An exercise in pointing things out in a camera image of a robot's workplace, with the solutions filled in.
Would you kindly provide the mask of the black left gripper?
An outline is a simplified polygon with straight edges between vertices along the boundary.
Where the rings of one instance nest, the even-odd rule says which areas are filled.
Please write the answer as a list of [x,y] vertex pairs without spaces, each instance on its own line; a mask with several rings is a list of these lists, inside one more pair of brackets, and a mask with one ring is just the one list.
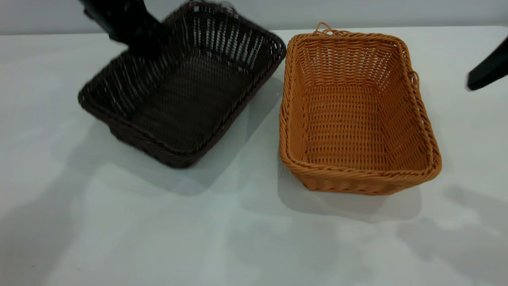
[[143,0],[80,0],[83,13],[111,40],[132,54],[153,57],[167,44],[167,27],[150,15]]

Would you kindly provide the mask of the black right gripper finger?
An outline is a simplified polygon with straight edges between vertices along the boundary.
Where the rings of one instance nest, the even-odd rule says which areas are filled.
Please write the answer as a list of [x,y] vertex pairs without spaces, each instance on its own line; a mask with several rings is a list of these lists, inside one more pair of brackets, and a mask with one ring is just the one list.
[[508,38],[468,73],[466,87],[476,91],[508,74]]

